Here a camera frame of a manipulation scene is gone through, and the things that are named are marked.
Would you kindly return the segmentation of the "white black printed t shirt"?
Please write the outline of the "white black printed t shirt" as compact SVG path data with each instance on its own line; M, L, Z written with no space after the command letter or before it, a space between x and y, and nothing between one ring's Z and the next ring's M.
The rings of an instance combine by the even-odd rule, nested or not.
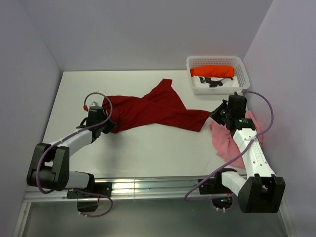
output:
M191 77L194 87L198 88L234 88L239 87L237 77L232 78L216 78L216 77Z

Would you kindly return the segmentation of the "rolled orange t shirt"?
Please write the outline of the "rolled orange t shirt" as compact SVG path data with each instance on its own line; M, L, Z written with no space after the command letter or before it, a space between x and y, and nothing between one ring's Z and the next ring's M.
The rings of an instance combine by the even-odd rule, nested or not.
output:
M232 66L206 65L190 69L191 76L214 77L214 78L232 78L235 70Z

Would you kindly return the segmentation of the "pink t shirt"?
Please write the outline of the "pink t shirt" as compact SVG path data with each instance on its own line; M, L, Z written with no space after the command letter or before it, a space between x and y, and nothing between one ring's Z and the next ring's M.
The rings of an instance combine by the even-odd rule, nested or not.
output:
M259 123L256 121L253 113L251 111L246 111L245 118L252 119L256 128L257 133L261 132L259 127ZM224 162L229 162L237 155L240 154L240 150L231 137L230 132L226 129L225 126L218 124L215 121L210 122L210 131L212 136L212 144L217 151L217 155L224 160ZM260 143L260 147L263 147L263 136L259 136L258 141ZM239 158L237 161L234 161L230 164L230 166L237 168L245 168L244 162L242 158Z

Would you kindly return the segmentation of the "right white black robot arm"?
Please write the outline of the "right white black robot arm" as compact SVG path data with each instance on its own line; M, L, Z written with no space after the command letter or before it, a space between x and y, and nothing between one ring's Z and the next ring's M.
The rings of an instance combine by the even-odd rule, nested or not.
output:
M260 147L255 124L245 117L247 99L230 95L215 109L211 118L224 125L238 146L245 165L246 178L232 169L215 175L214 188L218 192L229 189L237 196L243 213L277 213L285 190L285 181L270 168Z

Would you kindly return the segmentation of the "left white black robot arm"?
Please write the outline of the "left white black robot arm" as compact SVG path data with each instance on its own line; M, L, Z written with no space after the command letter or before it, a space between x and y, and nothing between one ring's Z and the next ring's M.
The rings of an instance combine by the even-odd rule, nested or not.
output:
M37 144L27 173L27 185L37 187L44 194L78 189L84 197L93 196L96 192L94 175L71 171L70 157L117 126L111 120L112 111L92 106L75 132L52 143Z

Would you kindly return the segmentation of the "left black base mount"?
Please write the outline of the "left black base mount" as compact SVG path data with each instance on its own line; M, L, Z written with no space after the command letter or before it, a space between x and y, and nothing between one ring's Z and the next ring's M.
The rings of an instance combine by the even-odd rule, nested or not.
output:
M67 191L67 199L77 200L77 210L83 213L94 213L100 206L100 199L111 197L112 182L95 183L92 188L71 189Z

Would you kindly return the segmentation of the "white plastic basket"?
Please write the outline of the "white plastic basket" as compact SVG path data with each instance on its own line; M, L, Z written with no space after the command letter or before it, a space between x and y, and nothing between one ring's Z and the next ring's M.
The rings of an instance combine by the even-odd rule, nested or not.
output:
M190 56L186 67L194 95L233 94L250 87L245 66L236 56Z

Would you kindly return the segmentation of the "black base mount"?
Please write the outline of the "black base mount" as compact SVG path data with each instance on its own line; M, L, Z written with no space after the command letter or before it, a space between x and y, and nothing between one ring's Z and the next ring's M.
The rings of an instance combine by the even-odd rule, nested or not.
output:
M199 187L200 195L216 195L221 194L223 196L231 195L233 192L227 187L223 186L221 183L221 175L223 172L233 171L232 168L224 168L221 171L218 171L213 178L208 179L204 184ZM222 210L223 212L227 209L234 207L233 197L219 197L212 199L212 204L217 211Z
M77 200L77 210L83 213L94 213L100 206L100 199L111 197L112 182L95 183L92 188L71 189L67 191L67 199Z

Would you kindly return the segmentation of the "dark red t shirt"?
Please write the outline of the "dark red t shirt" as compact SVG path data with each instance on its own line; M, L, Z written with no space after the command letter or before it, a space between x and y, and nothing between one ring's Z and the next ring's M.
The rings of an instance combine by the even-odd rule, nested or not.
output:
M113 107L111 120L117 127L112 133L154 123L199 132L210 112L187 109L171 85L171 79L162 79L141 98L117 95L104 99L104 110L109 112Z

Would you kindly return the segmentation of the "aluminium rail frame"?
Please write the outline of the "aluminium rail frame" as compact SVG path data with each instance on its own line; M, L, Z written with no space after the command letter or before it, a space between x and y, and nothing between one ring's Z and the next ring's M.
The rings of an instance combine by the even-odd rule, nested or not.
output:
M28 187L16 237L294 237L288 207L277 214L221 211L193 186L224 161L212 145L209 123L200 132L152 124L103 134L70 157L70 170L111 183L103 217L78 214L67 191L42 194Z

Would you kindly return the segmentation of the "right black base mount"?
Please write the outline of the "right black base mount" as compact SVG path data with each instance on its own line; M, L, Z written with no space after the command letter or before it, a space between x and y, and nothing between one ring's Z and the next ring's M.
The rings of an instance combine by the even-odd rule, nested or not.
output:
M231 195L233 192L227 187L223 186L221 183L221 175L223 172L233 171L232 168L224 168L221 171L218 171L213 178L208 179L204 184L199 187L200 195L216 195L221 194L223 196ZM219 197L212 199L212 204L217 211L222 210L223 212L227 209L234 207L233 197Z

